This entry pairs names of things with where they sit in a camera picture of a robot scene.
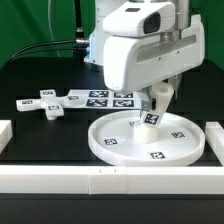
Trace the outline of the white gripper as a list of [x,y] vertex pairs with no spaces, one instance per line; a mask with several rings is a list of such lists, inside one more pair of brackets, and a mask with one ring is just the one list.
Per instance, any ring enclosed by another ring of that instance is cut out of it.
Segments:
[[140,123],[144,124],[152,110],[151,88],[147,86],[169,78],[178,98],[180,73],[201,65],[204,55],[204,27],[199,14],[191,17],[191,25],[182,31],[181,39],[169,44],[162,44],[160,35],[111,36],[104,46],[104,82],[108,89],[123,95],[140,90]]

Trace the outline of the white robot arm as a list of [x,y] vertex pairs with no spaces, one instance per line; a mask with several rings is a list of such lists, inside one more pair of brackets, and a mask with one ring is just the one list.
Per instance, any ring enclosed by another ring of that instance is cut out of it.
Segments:
[[141,99],[140,122],[160,122],[168,101],[153,93],[166,79],[202,64],[201,16],[189,0],[95,0],[96,25],[85,60],[103,69],[111,91]]

